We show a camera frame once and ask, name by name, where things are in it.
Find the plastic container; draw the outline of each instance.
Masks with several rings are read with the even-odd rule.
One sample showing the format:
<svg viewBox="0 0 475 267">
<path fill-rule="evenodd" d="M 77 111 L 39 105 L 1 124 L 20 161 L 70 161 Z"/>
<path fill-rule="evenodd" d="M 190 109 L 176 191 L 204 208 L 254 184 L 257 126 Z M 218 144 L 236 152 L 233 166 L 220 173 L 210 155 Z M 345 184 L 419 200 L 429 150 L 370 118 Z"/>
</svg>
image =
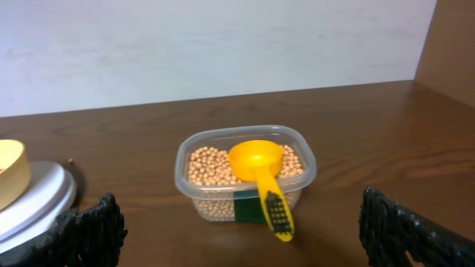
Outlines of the plastic container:
<svg viewBox="0 0 475 267">
<path fill-rule="evenodd" d="M 224 128 L 196 133 L 183 142 L 175 164 L 175 184 L 190 197 L 200 216 L 209 221 L 265 223 L 255 182 L 237 185 L 195 185 L 187 179 L 191 154 L 203 146 L 229 151 L 234 145 L 253 139 L 269 140 L 293 148 L 304 172 L 279 179 L 290 208 L 294 208 L 301 189 L 316 177 L 317 164 L 312 150 L 299 132 L 279 125 Z"/>
</svg>

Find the yellow scoop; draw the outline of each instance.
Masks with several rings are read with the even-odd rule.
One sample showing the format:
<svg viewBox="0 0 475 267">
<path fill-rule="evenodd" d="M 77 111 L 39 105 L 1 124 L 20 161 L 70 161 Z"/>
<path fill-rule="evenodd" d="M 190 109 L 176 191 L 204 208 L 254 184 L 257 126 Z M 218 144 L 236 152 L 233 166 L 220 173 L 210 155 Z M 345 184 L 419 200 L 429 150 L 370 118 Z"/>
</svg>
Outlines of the yellow scoop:
<svg viewBox="0 0 475 267">
<path fill-rule="evenodd" d="M 295 233 L 294 221 L 275 177 L 282 169 L 284 149 L 274 142 L 252 140 L 231 149 L 229 161 L 237 178 L 257 182 L 261 206 L 267 224 L 282 241 L 290 241 Z"/>
</svg>

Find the green label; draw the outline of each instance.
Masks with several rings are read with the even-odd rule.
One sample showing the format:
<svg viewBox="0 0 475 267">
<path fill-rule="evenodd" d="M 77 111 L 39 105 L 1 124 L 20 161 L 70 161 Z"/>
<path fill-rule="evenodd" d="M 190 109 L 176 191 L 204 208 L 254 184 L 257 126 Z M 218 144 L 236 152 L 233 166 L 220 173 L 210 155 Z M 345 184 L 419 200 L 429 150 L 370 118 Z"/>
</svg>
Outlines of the green label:
<svg viewBox="0 0 475 267">
<path fill-rule="evenodd" d="M 239 223 L 261 223 L 266 224 L 266 218 L 262 212 L 261 199 L 259 197 L 249 197 L 259 195 L 257 190 L 236 191 L 233 193 L 235 199 L 235 217 Z"/>
</svg>

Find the brown table surface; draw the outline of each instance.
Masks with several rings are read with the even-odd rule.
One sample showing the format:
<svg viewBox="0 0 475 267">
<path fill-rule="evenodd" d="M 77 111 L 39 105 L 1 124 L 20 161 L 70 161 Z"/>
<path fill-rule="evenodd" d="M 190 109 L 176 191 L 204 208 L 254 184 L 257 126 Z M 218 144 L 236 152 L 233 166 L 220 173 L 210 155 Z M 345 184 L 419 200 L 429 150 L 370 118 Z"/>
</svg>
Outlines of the brown table surface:
<svg viewBox="0 0 475 267">
<path fill-rule="evenodd" d="M 299 131 L 318 162 L 292 243 L 265 225 L 206 222 L 174 186 L 187 137 L 268 124 Z M 23 141 L 31 160 L 74 158 L 80 208 L 116 194 L 130 230 L 120 266 L 367 266 L 367 185 L 475 239 L 475 110 L 412 82 L 2 118 L 0 138 Z"/>
</svg>

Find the white plate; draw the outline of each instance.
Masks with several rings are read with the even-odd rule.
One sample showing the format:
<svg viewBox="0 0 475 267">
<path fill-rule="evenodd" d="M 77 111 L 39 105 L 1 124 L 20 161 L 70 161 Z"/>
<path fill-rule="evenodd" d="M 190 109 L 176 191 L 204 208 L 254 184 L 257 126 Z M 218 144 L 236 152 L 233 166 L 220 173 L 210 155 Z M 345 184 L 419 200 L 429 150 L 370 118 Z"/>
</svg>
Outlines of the white plate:
<svg viewBox="0 0 475 267">
<path fill-rule="evenodd" d="M 48 230 L 76 196 L 76 183 L 61 165 L 31 162 L 30 169 L 27 190 L 0 211 L 0 253 Z"/>
</svg>

